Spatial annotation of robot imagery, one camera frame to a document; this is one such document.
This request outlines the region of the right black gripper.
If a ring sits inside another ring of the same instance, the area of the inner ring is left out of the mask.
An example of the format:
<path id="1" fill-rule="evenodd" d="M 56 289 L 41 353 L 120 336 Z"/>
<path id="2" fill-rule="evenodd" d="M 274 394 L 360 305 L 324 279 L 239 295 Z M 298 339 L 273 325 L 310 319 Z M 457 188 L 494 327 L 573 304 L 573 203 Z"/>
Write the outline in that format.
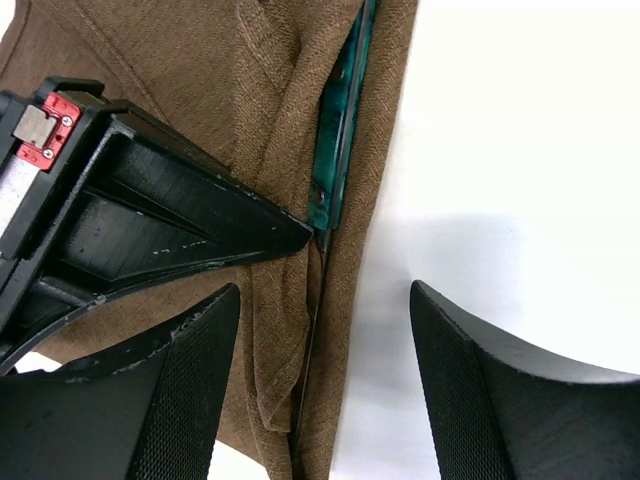
<path id="1" fill-rule="evenodd" d="M 286 257 L 311 228 L 97 80 L 1 94 L 1 369 L 80 316 Z"/>

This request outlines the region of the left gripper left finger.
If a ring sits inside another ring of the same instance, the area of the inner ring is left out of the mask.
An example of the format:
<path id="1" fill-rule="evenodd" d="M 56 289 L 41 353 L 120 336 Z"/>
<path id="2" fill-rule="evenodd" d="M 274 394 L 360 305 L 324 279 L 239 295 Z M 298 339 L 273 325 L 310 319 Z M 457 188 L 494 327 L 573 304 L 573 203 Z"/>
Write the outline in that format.
<path id="1" fill-rule="evenodd" d="M 5 479 L 204 479 L 239 323 L 228 284 L 55 371 L 1 380 Z"/>

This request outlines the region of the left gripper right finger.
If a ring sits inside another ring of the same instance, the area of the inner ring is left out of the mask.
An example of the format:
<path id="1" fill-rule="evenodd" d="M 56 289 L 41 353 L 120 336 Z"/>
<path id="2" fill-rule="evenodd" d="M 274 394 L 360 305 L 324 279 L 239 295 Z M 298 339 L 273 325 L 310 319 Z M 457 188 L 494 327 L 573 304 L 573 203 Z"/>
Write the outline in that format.
<path id="1" fill-rule="evenodd" d="M 419 280 L 409 308 L 441 478 L 638 478 L 638 375 L 537 347 Z"/>

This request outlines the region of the brown cloth napkin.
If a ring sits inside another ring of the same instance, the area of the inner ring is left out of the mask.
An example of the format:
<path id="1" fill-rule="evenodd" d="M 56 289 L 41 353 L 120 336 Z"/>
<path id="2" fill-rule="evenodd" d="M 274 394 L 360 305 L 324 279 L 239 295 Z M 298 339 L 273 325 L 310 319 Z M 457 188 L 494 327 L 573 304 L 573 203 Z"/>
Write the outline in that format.
<path id="1" fill-rule="evenodd" d="M 357 1 L 20 1 L 1 41 L 1 85 L 99 80 L 304 216 L 321 92 Z M 37 348 L 99 351 L 233 282 L 242 307 L 218 437 L 273 479 L 329 476 L 367 229 L 396 119 L 417 5 L 381 1 L 368 52 L 340 227 L 314 246 L 99 308 Z"/>

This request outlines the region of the green handled knife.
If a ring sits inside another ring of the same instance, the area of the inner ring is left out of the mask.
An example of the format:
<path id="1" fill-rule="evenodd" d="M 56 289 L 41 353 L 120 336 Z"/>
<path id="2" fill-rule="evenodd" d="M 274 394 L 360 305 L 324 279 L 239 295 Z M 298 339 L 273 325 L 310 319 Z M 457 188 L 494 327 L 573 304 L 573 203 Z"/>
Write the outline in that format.
<path id="1" fill-rule="evenodd" d="M 312 301 L 310 309 L 310 331 L 291 452 L 293 465 L 299 464 L 303 408 L 307 397 L 316 325 L 323 302 L 332 236 L 341 221 L 375 12 L 376 2 L 365 0 L 320 97 L 307 208 L 307 221 L 313 228 L 314 243 L 320 257 L 320 281 L 317 297 Z"/>

